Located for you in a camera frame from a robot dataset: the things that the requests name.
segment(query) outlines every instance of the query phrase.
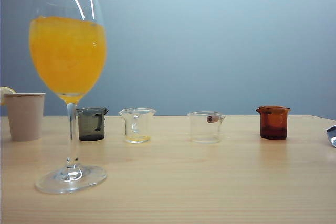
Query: orange juice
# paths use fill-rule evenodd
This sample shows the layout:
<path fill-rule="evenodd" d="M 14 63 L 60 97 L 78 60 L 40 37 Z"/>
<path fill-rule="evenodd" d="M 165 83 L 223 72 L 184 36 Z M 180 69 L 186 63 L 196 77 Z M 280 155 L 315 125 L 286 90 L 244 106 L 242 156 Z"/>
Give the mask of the orange juice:
<path fill-rule="evenodd" d="M 66 103 L 93 87 L 105 63 L 104 28 L 89 21 L 38 17 L 30 22 L 29 45 L 40 77 Z"/>

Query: small glass beaker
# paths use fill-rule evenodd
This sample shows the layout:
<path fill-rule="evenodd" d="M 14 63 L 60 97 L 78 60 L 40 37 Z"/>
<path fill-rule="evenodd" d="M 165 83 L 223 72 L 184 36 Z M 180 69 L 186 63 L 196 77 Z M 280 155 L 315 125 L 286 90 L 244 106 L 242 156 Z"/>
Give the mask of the small glass beaker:
<path fill-rule="evenodd" d="M 95 141 L 105 137 L 106 108 L 83 108 L 78 112 L 78 133 L 82 141 Z"/>
<path fill-rule="evenodd" d="M 287 115 L 290 108 L 282 106 L 260 106 L 260 136 L 266 139 L 287 138 Z"/>
<path fill-rule="evenodd" d="M 199 143 L 220 141 L 220 126 L 225 115 L 215 111 L 198 111 L 188 114 L 190 118 L 191 139 Z"/>
<path fill-rule="evenodd" d="M 123 109 L 119 114 L 125 119 L 126 141 L 132 144 L 144 143 L 151 139 L 150 119 L 156 113 L 151 108 Z"/>

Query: table surface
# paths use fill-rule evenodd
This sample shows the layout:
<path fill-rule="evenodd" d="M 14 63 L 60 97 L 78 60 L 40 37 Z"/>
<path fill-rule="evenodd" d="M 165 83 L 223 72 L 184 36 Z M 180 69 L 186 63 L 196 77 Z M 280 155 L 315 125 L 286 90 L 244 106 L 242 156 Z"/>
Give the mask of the table surface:
<path fill-rule="evenodd" d="M 227 116 L 221 142 L 189 139 L 186 116 L 154 116 L 152 140 L 123 140 L 122 117 L 106 117 L 106 138 L 80 141 L 83 164 L 108 178 L 66 195 L 35 181 L 62 167 L 66 117 L 44 117 L 43 137 L 10 140 L 1 118 L 1 223 L 336 223 L 336 121 L 288 118 L 286 140 L 260 138 L 260 117 Z"/>

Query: foil wrapper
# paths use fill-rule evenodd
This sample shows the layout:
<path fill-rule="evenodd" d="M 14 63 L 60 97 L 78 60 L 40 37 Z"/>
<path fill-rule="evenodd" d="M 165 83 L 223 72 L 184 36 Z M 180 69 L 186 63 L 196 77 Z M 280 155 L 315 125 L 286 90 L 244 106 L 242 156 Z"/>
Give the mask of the foil wrapper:
<path fill-rule="evenodd" d="M 330 143 L 336 147 L 336 125 L 327 129 L 327 136 Z"/>

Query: amber beaker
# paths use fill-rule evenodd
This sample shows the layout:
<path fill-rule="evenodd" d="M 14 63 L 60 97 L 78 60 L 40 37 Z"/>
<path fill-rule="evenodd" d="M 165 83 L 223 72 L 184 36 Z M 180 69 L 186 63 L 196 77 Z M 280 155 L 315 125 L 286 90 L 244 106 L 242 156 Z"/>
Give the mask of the amber beaker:
<path fill-rule="evenodd" d="M 290 108 L 281 106 L 260 106 L 260 136 L 266 139 L 282 140 L 287 137 L 287 115 Z"/>

